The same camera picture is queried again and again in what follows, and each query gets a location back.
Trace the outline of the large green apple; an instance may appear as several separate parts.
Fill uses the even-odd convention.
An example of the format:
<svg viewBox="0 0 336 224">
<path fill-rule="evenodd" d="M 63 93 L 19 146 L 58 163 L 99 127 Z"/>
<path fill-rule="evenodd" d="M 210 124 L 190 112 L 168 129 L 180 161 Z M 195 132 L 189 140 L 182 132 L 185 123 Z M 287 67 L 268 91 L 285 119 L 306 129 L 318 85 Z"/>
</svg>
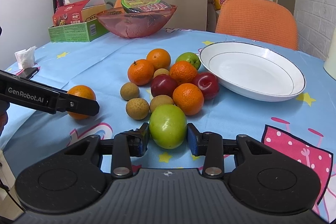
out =
<svg viewBox="0 0 336 224">
<path fill-rule="evenodd" d="M 149 131 L 158 146 L 164 149 L 175 149 L 186 137 L 186 116 L 175 105 L 158 106 L 150 116 Z"/>
</svg>

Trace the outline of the bright red plum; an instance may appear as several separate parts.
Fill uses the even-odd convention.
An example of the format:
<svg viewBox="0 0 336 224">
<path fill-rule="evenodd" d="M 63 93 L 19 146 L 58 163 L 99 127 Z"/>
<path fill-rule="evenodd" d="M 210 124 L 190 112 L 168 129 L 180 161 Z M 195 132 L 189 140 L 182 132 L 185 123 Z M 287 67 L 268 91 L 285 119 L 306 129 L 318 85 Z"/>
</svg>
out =
<svg viewBox="0 0 336 224">
<path fill-rule="evenodd" d="M 201 90 L 205 100 L 214 99 L 220 90 L 217 77 L 210 72 L 198 73 L 191 83 Z"/>
</svg>

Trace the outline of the dark red plum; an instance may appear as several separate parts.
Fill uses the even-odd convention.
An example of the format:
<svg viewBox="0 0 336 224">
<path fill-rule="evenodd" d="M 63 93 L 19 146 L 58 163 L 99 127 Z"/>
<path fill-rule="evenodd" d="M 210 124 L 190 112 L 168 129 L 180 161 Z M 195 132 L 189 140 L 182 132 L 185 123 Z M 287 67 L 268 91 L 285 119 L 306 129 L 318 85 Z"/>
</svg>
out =
<svg viewBox="0 0 336 224">
<path fill-rule="evenodd" d="M 159 95 L 166 95 L 169 97 L 173 97 L 173 92 L 178 87 L 178 83 L 176 80 L 172 79 L 168 75 L 158 75 L 151 82 L 151 95 L 153 97 Z"/>
</svg>

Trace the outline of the tangerine with stem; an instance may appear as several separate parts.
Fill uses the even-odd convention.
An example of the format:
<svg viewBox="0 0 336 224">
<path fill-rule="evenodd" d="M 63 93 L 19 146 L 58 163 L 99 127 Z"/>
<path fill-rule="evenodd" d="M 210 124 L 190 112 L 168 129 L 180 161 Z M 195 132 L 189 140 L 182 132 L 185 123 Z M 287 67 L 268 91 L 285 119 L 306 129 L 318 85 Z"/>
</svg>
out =
<svg viewBox="0 0 336 224">
<path fill-rule="evenodd" d="M 154 66 L 147 59 L 133 61 L 127 70 L 127 76 L 130 82 L 137 86 L 148 84 L 154 75 Z"/>
</svg>

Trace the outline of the small brown longan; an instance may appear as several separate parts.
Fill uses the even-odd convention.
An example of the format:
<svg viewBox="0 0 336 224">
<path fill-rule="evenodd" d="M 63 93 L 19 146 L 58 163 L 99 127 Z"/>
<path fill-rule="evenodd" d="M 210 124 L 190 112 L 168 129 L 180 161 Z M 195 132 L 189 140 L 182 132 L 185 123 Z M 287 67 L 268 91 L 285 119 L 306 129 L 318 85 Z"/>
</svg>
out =
<svg viewBox="0 0 336 224">
<path fill-rule="evenodd" d="M 159 75 L 169 75 L 169 71 L 165 68 L 159 68 L 154 72 L 153 78 L 159 76 Z"/>
</svg>

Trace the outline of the black smartphone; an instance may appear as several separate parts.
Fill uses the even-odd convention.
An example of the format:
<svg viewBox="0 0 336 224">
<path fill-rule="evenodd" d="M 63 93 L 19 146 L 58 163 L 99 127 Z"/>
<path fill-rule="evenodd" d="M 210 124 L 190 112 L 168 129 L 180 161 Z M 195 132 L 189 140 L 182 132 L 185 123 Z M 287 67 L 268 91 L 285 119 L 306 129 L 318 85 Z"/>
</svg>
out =
<svg viewBox="0 0 336 224">
<path fill-rule="evenodd" d="M 39 67 L 22 69 L 17 76 L 23 79 L 31 79 L 39 71 Z"/>
</svg>

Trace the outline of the white crumpled tissue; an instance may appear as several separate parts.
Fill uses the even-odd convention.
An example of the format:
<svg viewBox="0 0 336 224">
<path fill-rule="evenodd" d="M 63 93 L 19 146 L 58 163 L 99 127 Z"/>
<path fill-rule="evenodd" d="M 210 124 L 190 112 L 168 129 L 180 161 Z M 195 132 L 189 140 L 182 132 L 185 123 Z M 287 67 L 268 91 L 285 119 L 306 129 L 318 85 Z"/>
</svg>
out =
<svg viewBox="0 0 336 224">
<path fill-rule="evenodd" d="M 27 50 L 24 49 L 14 53 L 19 69 L 27 69 L 35 65 L 36 48 L 36 46 L 32 46 Z"/>
</svg>

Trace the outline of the blue patterned tablecloth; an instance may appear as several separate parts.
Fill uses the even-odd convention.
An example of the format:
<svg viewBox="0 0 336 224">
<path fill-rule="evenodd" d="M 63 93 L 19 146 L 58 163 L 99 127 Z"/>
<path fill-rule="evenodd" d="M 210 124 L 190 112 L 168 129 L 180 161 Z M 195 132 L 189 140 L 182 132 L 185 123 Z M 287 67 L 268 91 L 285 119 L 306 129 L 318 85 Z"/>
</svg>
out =
<svg viewBox="0 0 336 224">
<path fill-rule="evenodd" d="M 36 53 L 40 71 L 34 81 L 68 90 L 90 87 L 100 105 L 97 116 L 76 121 L 66 113 L 54 115 L 17 105 L 8 110 L 9 121 L 1 135 L 1 149 L 14 176 L 22 170 L 91 134 L 112 138 L 138 128 L 126 113 L 120 88 L 128 81 L 131 63 L 144 59 L 156 48 L 172 59 L 195 53 L 217 42 L 236 37 L 200 31 L 163 30 L 142 39 L 123 39 L 106 34 L 90 43 L 48 43 Z M 280 46 L 270 49 L 294 63 L 306 78 L 304 92 L 284 102 L 261 102 L 221 88 L 202 110 L 187 120 L 199 131 L 212 131 L 226 139 L 247 134 L 285 151 L 321 178 L 321 217 L 335 219 L 335 80 L 323 61 Z"/>
</svg>

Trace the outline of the green cardboard box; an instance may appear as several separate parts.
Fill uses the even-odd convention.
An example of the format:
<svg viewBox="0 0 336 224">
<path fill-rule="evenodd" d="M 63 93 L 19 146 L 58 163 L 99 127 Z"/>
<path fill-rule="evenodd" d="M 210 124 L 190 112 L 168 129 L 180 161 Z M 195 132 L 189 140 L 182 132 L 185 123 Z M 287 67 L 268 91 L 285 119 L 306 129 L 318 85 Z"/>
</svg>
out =
<svg viewBox="0 0 336 224">
<path fill-rule="evenodd" d="M 48 28 L 51 42 L 91 42 L 108 33 L 97 20 Z"/>
</svg>

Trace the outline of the bumpy middle tangerine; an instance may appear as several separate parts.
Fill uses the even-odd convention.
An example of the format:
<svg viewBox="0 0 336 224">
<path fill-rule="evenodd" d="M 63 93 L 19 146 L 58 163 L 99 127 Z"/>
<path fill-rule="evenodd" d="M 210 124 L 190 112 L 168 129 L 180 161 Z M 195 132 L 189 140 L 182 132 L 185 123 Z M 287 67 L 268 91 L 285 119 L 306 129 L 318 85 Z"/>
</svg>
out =
<svg viewBox="0 0 336 224">
<path fill-rule="evenodd" d="M 187 61 L 177 61 L 169 71 L 170 77 L 176 80 L 179 85 L 191 83 L 197 74 L 197 69 Z"/>
</svg>

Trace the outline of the white porcelain plate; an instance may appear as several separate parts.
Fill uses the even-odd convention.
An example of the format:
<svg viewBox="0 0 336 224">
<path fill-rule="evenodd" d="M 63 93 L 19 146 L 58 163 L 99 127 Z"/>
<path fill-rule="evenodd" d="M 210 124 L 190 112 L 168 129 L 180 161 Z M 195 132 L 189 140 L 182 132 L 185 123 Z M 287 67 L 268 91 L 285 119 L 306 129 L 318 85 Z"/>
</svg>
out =
<svg viewBox="0 0 336 224">
<path fill-rule="evenodd" d="M 261 46 L 213 43 L 200 51 L 199 59 L 221 85 L 253 100 L 287 101 L 306 88 L 306 78 L 294 63 Z"/>
</svg>

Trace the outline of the back round orange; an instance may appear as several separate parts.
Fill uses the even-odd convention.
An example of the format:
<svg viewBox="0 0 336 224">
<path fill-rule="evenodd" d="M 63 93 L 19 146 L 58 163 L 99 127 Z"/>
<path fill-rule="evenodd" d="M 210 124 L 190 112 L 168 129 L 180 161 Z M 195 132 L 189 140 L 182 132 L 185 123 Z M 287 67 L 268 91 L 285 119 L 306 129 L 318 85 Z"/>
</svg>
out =
<svg viewBox="0 0 336 224">
<path fill-rule="evenodd" d="M 155 70 L 165 68 L 168 69 L 171 64 L 171 57 L 168 51 L 162 48 L 156 48 L 151 50 L 146 57 Z"/>
</svg>

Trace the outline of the pink plastic bowl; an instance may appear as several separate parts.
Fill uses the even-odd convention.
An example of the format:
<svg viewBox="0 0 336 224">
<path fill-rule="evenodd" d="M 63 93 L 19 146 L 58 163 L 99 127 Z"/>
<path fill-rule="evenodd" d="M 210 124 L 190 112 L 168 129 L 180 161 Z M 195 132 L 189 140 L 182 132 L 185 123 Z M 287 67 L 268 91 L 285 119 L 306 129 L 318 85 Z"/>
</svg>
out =
<svg viewBox="0 0 336 224">
<path fill-rule="evenodd" d="M 97 20 L 111 33 L 127 39 L 143 38 L 161 30 L 177 6 L 158 11 L 126 13 L 122 7 L 96 14 Z"/>
</svg>

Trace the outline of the instant noodle cup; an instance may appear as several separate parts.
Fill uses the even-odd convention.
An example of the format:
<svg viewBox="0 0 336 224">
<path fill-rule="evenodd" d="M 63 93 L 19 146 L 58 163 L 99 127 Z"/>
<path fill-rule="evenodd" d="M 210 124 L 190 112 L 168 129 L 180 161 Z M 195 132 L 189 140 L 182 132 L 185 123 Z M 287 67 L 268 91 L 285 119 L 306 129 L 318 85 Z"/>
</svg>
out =
<svg viewBox="0 0 336 224">
<path fill-rule="evenodd" d="M 171 8 L 162 0 L 121 0 L 121 5 L 127 13 L 161 11 Z"/>
</svg>

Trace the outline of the white thermos jug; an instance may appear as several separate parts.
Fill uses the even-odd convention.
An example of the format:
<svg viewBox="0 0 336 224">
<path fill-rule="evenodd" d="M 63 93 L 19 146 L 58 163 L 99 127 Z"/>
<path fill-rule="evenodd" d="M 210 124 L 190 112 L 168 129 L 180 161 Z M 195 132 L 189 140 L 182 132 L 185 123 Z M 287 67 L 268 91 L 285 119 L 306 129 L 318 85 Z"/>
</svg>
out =
<svg viewBox="0 0 336 224">
<path fill-rule="evenodd" d="M 325 72 L 336 80 L 336 28 L 330 43 L 330 48 L 324 62 L 323 68 Z"/>
</svg>

